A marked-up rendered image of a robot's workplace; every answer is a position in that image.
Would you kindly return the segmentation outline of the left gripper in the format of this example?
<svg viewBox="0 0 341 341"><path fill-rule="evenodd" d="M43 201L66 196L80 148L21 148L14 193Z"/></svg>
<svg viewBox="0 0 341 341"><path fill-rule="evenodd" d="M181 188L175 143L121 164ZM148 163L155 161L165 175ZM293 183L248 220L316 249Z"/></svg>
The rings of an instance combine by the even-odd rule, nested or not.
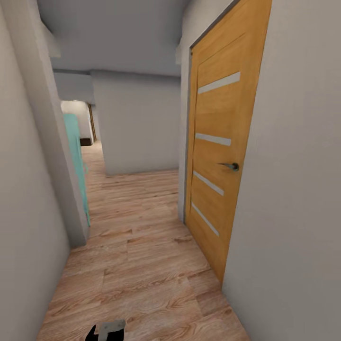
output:
<svg viewBox="0 0 341 341"><path fill-rule="evenodd" d="M96 325L92 327L89 334L87 335L85 341L98 341L99 335L94 335L94 331L96 329ZM113 331L108 333L107 341L123 341L124 340L124 331Z"/></svg>

